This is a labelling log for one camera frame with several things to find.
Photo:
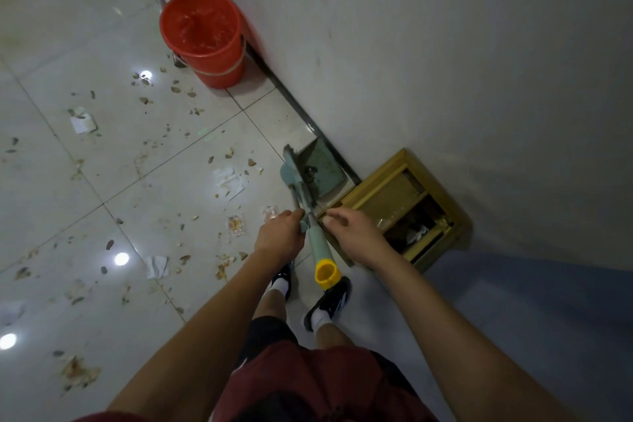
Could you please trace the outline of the person's left hand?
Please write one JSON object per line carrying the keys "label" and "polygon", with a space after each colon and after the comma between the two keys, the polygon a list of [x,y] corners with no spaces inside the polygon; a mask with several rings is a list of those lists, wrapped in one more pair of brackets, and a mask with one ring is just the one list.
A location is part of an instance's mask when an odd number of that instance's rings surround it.
{"label": "person's left hand", "polygon": [[305,245],[301,222],[289,218],[288,210],[269,220],[259,229],[255,254],[262,256],[274,271],[292,262]]}

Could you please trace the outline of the person's right hand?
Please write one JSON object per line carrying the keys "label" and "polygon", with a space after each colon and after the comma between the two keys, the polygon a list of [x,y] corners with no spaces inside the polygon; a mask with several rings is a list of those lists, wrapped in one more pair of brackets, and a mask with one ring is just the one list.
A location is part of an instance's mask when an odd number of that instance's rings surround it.
{"label": "person's right hand", "polygon": [[327,210],[325,216],[336,216],[343,222],[341,229],[327,230],[355,263],[375,271],[394,253],[371,218],[362,211],[338,207]]}

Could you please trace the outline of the green dustpan with yellow-capped handle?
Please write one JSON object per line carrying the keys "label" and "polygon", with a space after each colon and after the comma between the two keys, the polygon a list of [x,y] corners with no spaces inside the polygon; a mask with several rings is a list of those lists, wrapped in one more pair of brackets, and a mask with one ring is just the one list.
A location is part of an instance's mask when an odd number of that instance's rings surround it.
{"label": "green dustpan with yellow-capped handle", "polygon": [[295,206],[305,211],[300,228],[315,262],[315,282],[321,290],[329,290],[343,275],[319,218],[328,207],[342,201],[356,184],[321,138],[315,138],[298,151],[285,145],[282,157],[282,181],[289,188]]}

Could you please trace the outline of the person's left forearm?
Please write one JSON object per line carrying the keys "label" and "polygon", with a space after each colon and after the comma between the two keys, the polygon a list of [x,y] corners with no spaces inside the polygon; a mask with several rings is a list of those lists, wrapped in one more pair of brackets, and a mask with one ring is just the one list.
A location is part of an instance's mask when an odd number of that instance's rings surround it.
{"label": "person's left forearm", "polygon": [[247,263],[145,363],[107,412],[146,422],[207,422],[246,342],[276,271],[253,252]]}

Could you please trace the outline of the person's black left shoe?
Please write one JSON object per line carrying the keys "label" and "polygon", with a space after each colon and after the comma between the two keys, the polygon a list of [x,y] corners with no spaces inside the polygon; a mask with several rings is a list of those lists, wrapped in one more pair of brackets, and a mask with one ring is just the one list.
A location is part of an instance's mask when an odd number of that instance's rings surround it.
{"label": "person's black left shoe", "polygon": [[276,277],[279,277],[279,276],[281,276],[281,277],[285,277],[285,278],[289,278],[289,279],[291,280],[290,294],[291,294],[291,290],[292,290],[292,272],[293,272],[293,268],[294,268],[294,262],[293,262],[293,261],[292,261],[292,262],[289,262],[289,263],[285,264],[285,265],[281,268],[281,270],[280,270],[277,274],[275,274],[275,275],[273,276],[273,278],[272,278],[272,280],[273,280],[274,278],[276,278]]}

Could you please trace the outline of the person's black shoe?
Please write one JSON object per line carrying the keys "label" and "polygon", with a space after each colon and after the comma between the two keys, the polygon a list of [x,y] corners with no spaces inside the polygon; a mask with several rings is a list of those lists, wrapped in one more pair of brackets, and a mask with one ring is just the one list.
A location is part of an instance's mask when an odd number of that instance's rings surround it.
{"label": "person's black shoe", "polygon": [[292,290],[292,272],[293,272],[293,268],[294,268],[294,262],[293,262],[293,261],[292,261],[292,262],[289,262],[289,263],[285,264],[285,265],[281,268],[281,270],[280,270],[277,274],[275,274],[275,275],[273,276],[273,278],[272,278],[272,280],[273,280],[274,278],[276,278],[276,277],[279,277],[279,276],[281,276],[281,277],[285,277],[285,278],[289,278],[289,279],[291,280],[290,294],[291,294],[291,290]]}
{"label": "person's black shoe", "polygon": [[312,308],[306,313],[303,318],[303,325],[305,330],[312,332],[308,316],[315,309],[325,309],[329,312],[334,322],[336,315],[341,312],[347,303],[347,300],[351,294],[352,283],[347,276],[343,276],[332,288],[329,288],[323,292],[321,298]]}

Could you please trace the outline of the yellow wooden cabinet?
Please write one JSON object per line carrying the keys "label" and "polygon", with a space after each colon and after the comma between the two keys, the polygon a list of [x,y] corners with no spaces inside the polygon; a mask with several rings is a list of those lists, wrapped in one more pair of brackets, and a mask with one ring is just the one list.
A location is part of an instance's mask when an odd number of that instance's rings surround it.
{"label": "yellow wooden cabinet", "polygon": [[[449,250],[467,250],[472,222],[419,159],[401,149],[332,207],[368,215],[391,247],[424,273]],[[429,231],[412,245],[405,242],[409,226]]]}

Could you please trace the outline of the white paper scrap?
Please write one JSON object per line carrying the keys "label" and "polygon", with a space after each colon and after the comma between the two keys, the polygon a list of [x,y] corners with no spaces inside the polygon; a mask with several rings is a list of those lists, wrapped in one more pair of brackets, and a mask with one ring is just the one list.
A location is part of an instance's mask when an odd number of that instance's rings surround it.
{"label": "white paper scrap", "polygon": [[146,268],[146,278],[148,280],[159,280],[169,276],[168,257],[147,256],[142,261]]}
{"label": "white paper scrap", "polygon": [[77,135],[94,133],[98,130],[98,125],[94,118],[82,106],[69,108],[67,112],[70,115],[72,127]]}
{"label": "white paper scrap", "polygon": [[217,186],[216,198],[232,200],[245,190],[241,178],[233,167],[216,169],[212,173],[214,183]]}

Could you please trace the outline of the person's black right shoe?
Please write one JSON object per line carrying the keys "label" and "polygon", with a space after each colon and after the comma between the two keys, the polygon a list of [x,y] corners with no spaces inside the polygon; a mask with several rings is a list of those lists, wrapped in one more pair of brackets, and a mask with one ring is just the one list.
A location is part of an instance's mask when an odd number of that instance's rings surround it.
{"label": "person's black right shoe", "polygon": [[312,308],[306,313],[303,318],[303,325],[305,330],[312,332],[308,316],[315,309],[325,309],[329,312],[334,322],[336,315],[341,312],[347,303],[347,300],[351,294],[352,283],[347,276],[343,276],[332,288],[329,288],[323,292],[321,298]]}

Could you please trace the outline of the black baseboard strip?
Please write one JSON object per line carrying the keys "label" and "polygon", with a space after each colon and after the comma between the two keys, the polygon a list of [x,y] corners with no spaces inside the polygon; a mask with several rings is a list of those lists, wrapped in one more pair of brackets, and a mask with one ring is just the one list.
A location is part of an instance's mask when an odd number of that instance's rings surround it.
{"label": "black baseboard strip", "polygon": [[325,146],[329,149],[330,153],[335,158],[336,162],[342,167],[345,173],[351,178],[352,182],[355,185],[359,185],[362,180],[357,175],[357,173],[353,170],[353,168],[348,164],[348,162],[344,159],[344,157],[339,153],[336,147],[330,142],[330,140],[326,137],[323,131],[319,128],[319,126],[312,120],[310,115],[305,111],[305,109],[301,106],[301,104],[297,101],[297,99],[291,94],[291,92],[286,88],[286,86],[280,81],[280,79],[274,74],[272,69],[265,62],[263,57],[257,52],[254,46],[250,43],[246,43],[246,53],[250,58],[253,59],[255,64],[262,70],[262,72],[268,77],[268,79],[273,82],[275,88],[278,89],[281,95],[286,99],[289,105],[297,112],[298,116],[302,119],[303,122],[306,123],[309,130],[317,137],[320,138]]}

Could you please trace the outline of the person's left leg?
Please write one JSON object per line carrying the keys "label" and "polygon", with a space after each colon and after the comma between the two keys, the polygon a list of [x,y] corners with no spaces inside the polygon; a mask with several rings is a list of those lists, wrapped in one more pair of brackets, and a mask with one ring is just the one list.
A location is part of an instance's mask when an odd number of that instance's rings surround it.
{"label": "person's left leg", "polygon": [[274,317],[282,322],[287,321],[286,297],[275,288],[266,290],[256,307],[253,319]]}

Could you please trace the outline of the person's right leg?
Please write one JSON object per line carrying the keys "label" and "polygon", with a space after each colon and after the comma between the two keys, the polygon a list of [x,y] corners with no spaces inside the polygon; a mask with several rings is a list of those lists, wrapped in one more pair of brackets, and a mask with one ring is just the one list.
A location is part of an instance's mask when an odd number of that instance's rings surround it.
{"label": "person's right leg", "polygon": [[317,348],[320,350],[355,346],[352,339],[331,321],[321,324],[315,330],[315,338]]}

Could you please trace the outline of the scattered brown shell debris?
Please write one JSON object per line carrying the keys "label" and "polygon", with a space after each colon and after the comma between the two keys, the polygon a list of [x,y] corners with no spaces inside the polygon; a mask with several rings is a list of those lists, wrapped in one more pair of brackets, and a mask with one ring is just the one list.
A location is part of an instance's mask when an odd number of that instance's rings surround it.
{"label": "scattered brown shell debris", "polygon": [[[210,131],[187,97],[114,69],[36,89],[49,121],[0,62],[0,422],[103,409],[184,324],[174,273],[148,280],[142,261],[200,262],[210,234],[202,190],[169,201],[148,174]],[[77,135],[82,106],[98,130]]]}

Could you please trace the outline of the person's maroon shirt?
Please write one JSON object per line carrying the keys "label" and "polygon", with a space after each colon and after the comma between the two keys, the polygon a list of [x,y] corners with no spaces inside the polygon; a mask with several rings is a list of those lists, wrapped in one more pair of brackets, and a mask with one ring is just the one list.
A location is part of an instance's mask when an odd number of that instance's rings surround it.
{"label": "person's maroon shirt", "polygon": [[[437,422],[415,395],[392,386],[361,347],[301,350],[283,341],[231,373],[212,422]],[[95,412],[72,422],[146,422]]]}

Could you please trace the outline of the red plastic bucket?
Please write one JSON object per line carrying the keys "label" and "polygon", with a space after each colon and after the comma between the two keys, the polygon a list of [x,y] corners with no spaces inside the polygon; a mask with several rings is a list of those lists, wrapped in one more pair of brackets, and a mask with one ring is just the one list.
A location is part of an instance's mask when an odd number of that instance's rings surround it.
{"label": "red plastic bucket", "polygon": [[160,31],[207,87],[226,90],[243,78],[247,37],[232,0],[170,0],[162,9]]}

